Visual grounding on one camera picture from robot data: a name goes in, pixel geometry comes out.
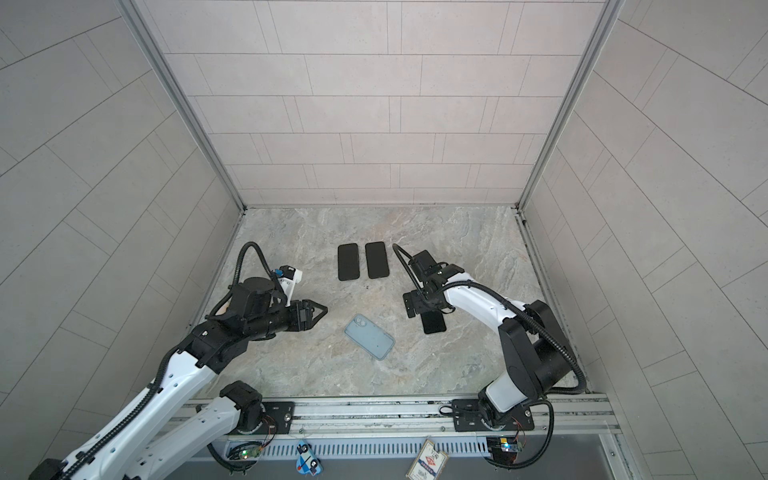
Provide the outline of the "black phone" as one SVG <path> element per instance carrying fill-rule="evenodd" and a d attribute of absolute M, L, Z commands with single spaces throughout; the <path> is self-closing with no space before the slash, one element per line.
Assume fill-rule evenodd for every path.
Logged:
<path fill-rule="evenodd" d="M 439 310 L 426 311 L 420 314 L 425 335 L 442 333 L 447 330 L 444 314 Z"/>

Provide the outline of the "purple-edged phone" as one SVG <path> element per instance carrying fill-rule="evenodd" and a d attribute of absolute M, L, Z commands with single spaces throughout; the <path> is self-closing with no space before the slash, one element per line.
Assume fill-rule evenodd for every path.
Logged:
<path fill-rule="evenodd" d="M 337 265 L 339 281 L 351 281 L 359 279 L 359 246 L 356 243 L 339 245 L 337 248 Z"/>
<path fill-rule="evenodd" d="M 369 279 L 386 278 L 390 275 L 387 247 L 383 241 L 367 243 L 365 255 Z"/>

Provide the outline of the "light blue phone case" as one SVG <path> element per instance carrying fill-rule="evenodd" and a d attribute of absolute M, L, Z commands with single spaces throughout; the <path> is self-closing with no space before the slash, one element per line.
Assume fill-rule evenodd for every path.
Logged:
<path fill-rule="evenodd" d="M 360 314 L 355 315 L 347 324 L 344 333 L 377 360 L 384 360 L 395 344 L 391 335 Z"/>

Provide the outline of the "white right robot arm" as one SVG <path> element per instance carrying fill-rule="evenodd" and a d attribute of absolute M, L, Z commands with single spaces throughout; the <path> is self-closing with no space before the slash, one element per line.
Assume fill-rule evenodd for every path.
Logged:
<path fill-rule="evenodd" d="M 498 333 L 504 372 L 479 392 L 476 407 L 485 428 L 511 426 L 549 394 L 586 391 L 585 374 L 546 303 L 514 302 L 454 264 L 412 260 L 404 268 L 415 286 L 403 295 L 410 318 L 460 309 Z"/>

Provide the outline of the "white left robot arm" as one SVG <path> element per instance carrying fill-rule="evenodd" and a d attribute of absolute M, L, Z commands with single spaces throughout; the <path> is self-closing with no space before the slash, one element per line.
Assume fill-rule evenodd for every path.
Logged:
<path fill-rule="evenodd" d="M 291 279 L 261 277 L 233 282 L 205 321 L 164 355 L 141 395 L 64 459 L 43 460 L 31 478 L 164 479 L 223 435 L 257 430 L 265 422 L 262 396 L 235 381 L 193 417 L 158 434 L 249 343 L 310 330 L 327 314 L 322 304 L 291 299 L 294 286 Z"/>

